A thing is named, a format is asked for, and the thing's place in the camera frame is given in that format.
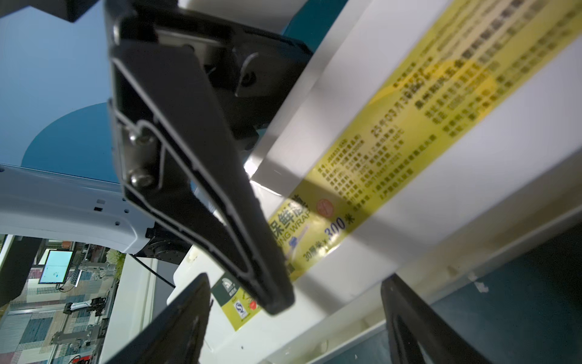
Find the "white wrap dispenser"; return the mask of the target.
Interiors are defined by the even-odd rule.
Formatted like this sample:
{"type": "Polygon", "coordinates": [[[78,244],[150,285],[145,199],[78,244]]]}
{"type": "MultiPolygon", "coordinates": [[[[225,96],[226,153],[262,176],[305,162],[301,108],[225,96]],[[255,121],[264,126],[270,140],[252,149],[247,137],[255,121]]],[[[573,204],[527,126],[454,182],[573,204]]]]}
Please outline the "white wrap dispenser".
{"type": "Polygon", "coordinates": [[[315,49],[245,162],[292,308],[212,306],[200,362],[314,362],[581,216],[579,1],[310,1],[315,49]]]}

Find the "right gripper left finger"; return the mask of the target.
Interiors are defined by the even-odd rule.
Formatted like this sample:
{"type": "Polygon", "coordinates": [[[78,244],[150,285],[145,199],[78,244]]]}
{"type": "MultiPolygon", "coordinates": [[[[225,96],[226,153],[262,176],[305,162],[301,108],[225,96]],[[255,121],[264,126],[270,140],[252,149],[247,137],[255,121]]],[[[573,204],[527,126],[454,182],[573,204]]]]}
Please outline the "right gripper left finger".
{"type": "Polygon", "coordinates": [[[198,275],[110,363],[197,363],[211,310],[206,273],[198,275]]]}

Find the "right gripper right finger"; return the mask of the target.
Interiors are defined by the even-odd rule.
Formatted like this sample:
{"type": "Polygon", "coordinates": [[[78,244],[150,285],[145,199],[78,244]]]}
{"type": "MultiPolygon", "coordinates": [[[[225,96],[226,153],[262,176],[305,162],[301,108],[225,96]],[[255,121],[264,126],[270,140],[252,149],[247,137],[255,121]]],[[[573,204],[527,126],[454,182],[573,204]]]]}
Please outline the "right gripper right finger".
{"type": "Polygon", "coordinates": [[[380,288],[393,363],[488,363],[398,275],[380,288]]]}

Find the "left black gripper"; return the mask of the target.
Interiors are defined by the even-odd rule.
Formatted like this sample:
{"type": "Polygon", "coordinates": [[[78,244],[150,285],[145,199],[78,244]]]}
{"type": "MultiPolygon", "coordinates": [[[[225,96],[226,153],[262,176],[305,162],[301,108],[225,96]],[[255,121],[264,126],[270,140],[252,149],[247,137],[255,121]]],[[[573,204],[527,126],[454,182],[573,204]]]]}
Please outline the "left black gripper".
{"type": "Polygon", "coordinates": [[[277,315],[295,301],[238,150],[251,150],[309,63],[304,42],[184,9],[104,4],[124,196],[277,315]]]}

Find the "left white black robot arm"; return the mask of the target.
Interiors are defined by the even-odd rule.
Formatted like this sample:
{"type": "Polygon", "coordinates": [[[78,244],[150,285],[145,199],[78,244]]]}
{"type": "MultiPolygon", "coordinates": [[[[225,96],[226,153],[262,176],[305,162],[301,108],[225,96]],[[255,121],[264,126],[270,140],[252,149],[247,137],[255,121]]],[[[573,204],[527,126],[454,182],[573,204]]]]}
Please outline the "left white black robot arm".
{"type": "Polygon", "coordinates": [[[293,285],[243,165],[311,50],[176,1],[106,1],[104,16],[119,182],[2,166],[2,230],[146,257],[194,245],[285,311],[293,285]]]}

